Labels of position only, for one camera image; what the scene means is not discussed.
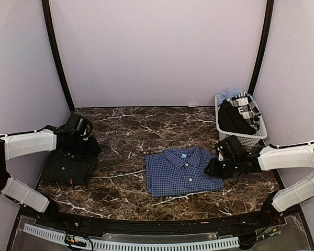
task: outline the black frame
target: black frame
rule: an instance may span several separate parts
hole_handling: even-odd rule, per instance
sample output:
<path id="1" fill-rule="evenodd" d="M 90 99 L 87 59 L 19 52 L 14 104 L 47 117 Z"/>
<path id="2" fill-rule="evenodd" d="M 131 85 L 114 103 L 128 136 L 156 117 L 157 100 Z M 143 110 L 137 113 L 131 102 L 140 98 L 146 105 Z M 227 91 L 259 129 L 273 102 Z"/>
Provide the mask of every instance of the black frame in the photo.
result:
<path id="1" fill-rule="evenodd" d="M 268 32 L 270 30 L 271 25 L 271 18 L 273 12 L 273 4 L 274 0 L 267 0 L 266 2 L 266 10 L 265 10 L 265 17 L 264 17 L 264 24 L 261 36 L 260 46 L 258 48 L 257 58 L 255 62 L 255 67 L 253 69 L 252 77 L 250 80 L 250 85 L 248 89 L 248 93 L 253 95 L 255 92 L 257 80 L 261 71 L 262 62 L 264 58 L 264 53 L 266 49 L 267 39 L 268 39 Z"/>
<path id="2" fill-rule="evenodd" d="M 257 218 L 259 213 L 252 212 L 235 216 L 191 221 L 126 221 L 91 218 L 67 213 L 60 213 L 60 215 L 68 222 L 70 229 L 96 237 L 102 237 L 105 233 L 160 236 L 218 232 L 219 236 L 233 235 L 238 236 L 240 241 L 245 241 L 253 238 L 256 235 L 255 231 L 260 227 L 258 225 L 244 225 L 241 222 L 251 223 Z M 314 250 L 314 242 L 300 205 L 295 205 L 287 209 L 284 212 L 284 216 L 296 213 L 300 215 L 309 245 L 311 250 Z M 34 210 L 21 207 L 10 234 L 7 251 L 10 251 L 12 248 L 17 226 L 22 215 L 36 219 L 36 223 L 39 225 L 54 228 L 53 225 L 39 219 Z"/>
<path id="3" fill-rule="evenodd" d="M 58 77 L 59 77 L 59 80 L 61 82 L 61 86 L 62 86 L 64 96 L 66 99 L 66 103 L 68 104 L 70 112 L 74 112 L 74 110 L 75 110 L 74 103 L 72 100 L 72 96 L 71 96 L 71 93 L 69 90 L 68 83 L 67 83 L 66 78 L 65 78 L 64 69 L 63 69 L 61 57 L 59 55 L 56 37 L 54 34 L 54 28 L 53 28 L 53 23 L 52 23 L 52 18 L 51 18 L 51 10 L 50 10 L 49 0 L 42 0 L 42 5 L 43 5 L 44 19 L 46 21 L 46 26 L 47 26 L 47 32 L 48 32 L 50 47 L 51 47 L 51 51 L 52 51 L 53 60 L 54 60 L 54 63 L 56 65 Z"/>

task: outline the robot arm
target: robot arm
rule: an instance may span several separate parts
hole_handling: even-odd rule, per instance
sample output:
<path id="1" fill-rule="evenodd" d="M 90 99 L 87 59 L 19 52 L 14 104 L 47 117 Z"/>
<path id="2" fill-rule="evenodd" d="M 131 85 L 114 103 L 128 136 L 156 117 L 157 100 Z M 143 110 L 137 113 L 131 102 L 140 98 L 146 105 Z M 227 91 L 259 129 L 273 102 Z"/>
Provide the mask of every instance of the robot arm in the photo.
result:
<path id="1" fill-rule="evenodd" d="M 314 140 L 288 146 L 260 146 L 249 152 L 235 136 L 217 145 L 218 159 L 212 159 L 208 175 L 230 177 L 233 173 L 258 173 L 280 168 L 308 167 L 311 174 L 286 189 L 272 193 L 262 206 L 262 213 L 274 215 L 314 197 Z"/>
<path id="2" fill-rule="evenodd" d="M 38 131 L 0 134 L 0 194 L 40 213 L 58 208 L 50 198 L 12 177 L 5 162 L 27 154 L 63 149 L 68 139 L 86 138 L 91 131 L 92 124 L 88 120 L 71 114 L 66 124 L 59 128 L 48 125 Z"/>

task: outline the marble surface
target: marble surface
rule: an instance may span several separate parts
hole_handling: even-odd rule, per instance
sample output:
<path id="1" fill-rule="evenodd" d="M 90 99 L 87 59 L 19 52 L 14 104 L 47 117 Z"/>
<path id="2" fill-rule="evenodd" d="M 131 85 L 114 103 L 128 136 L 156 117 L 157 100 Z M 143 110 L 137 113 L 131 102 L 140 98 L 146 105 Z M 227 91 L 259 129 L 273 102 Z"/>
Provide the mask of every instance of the marble surface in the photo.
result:
<path id="1" fill-rule="evenodd" d="M 216 192 L 167 198 L 147 193 L 144 156 L 168 148 L 211 149 L 218 142 L 213 107 L 84 108 L 103 152 L 87 186 L 41 181 L 38 190 L 62 212 L 118 220 L 194 220 L 258 211 L 278 189 L 272 172 L 241 175 Z"/>

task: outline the folded shirt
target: folded shirt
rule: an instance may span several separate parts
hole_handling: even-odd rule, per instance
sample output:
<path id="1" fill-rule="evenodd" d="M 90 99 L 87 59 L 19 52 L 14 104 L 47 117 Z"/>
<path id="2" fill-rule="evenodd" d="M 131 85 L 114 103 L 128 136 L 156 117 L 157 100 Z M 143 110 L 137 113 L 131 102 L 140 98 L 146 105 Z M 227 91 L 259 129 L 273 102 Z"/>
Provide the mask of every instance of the folded shirt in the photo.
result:
<path id="1" fill-rule="evenodd" d="M 152 197 L 166 197 L 221 189 L 221 178 L 204 173 L 213 157 L 210 150 L 197 147 L 146 155 L 148 192 Z"/>
<path id="2" fill-rule="evenodd" d="M 53 151 L 48 157 L 41 179 L 72 185 L 87 185 L 97 164 L 98 154 L 74 159 L 71 155 L 63 155 L 61 151 Z"/>

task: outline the white plastic basket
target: white plastic basket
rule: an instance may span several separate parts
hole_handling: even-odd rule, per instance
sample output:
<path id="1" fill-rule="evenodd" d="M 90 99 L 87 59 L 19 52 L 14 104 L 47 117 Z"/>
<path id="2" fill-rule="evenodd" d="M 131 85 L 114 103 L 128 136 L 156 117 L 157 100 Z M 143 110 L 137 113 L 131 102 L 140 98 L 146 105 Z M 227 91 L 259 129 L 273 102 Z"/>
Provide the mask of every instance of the white plastic basket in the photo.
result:
<path id="1" fill-rule="evenodd" d="M 242 134 L 242 133 L 235 133 L 235 132 L 226 132 L 220 129 L 219 126 L 219 95 L 217 94 L 215 96 L 215 118 L 216 118 L 216 128 L 219 131 L 219 138 L 220 140 L 223 140 L 224 138 L 230 136 L 230 135 L 235 135 L 239 141 L 241 142 L 242 145 L 247 145 L 247 146 L 254 146 L 255 144 L 257 144 L 257 142 L 259 140 L 263 140 L 267 137 L 267 131 L 266 131 L 266 127 L 264 124 L 264 120 L 263 117 L 260 116 L 260 123 L 261 126 L 259 128 L 259 130 L 256 132 L 256 134 L 254 135 L 248 135 L 248 134 Z"/>

